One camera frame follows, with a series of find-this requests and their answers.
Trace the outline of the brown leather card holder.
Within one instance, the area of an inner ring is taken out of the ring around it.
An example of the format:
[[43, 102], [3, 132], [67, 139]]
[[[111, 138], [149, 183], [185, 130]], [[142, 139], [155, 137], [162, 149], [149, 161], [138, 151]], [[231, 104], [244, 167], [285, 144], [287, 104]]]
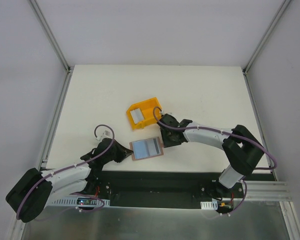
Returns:
[[158, 136], [132, 141], [129, 143], [129, 146], [132, 150], [133, 161], [156, 158], [164, 155], [163, 143]]

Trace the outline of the yellow plastic bin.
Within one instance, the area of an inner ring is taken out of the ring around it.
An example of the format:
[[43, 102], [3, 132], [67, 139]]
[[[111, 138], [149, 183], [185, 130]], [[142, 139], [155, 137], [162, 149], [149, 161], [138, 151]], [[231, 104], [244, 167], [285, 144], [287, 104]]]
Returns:
[[[156, 116], [158, 119], [161, 118], [161, 111], [155, 107], [162, 108], [158, 99], [156, 97], [149, 98], [147, 100], [143, 100], [137, 103], [132, 104], [128, 110], [126, 111], [126, 115], [129, 121], [129, 124], [131, 126], [131, 129], [138, 130], [138, 129], [144, 129], [145, 127], [155, 124], [157, 120], [154, 116]], [[134, 124], [134, 121], [132, 119], [132, 116], [130, 114], [130, 111], [140, 109], [143, 115], [143, 121], [139, 122], [138, 124]]]

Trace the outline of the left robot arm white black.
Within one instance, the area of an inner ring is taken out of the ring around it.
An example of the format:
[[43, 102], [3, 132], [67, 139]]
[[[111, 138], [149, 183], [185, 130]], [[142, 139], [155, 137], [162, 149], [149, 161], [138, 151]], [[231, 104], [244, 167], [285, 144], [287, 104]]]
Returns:
[[111, 161], [121, 163], [132, 154], [131, 149], [106, 137], [97, 147], [81, 156], [78, 163], [52, 170], [29, 169], [5, 200], [15, 211], [16, 218], [28, 223], [55, 200], [75, 193], [96, 193], [97, 178], [104, 165]]

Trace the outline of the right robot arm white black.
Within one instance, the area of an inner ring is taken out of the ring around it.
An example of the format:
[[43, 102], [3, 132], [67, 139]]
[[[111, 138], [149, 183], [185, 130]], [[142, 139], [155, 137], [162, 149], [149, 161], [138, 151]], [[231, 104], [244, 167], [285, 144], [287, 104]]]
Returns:
[[215, 184], [216, 194], [223, 198], [232, 193], [233, 186], [238, 181], [255, 170], [264, 155], [260, 143], [243, 125], [222, 130], [189, 119], [179, 122], [170, 114], [164, 114], [157, 124], [164, 148], [182, 143], [200, 143], [224, 151], [229, 165]]

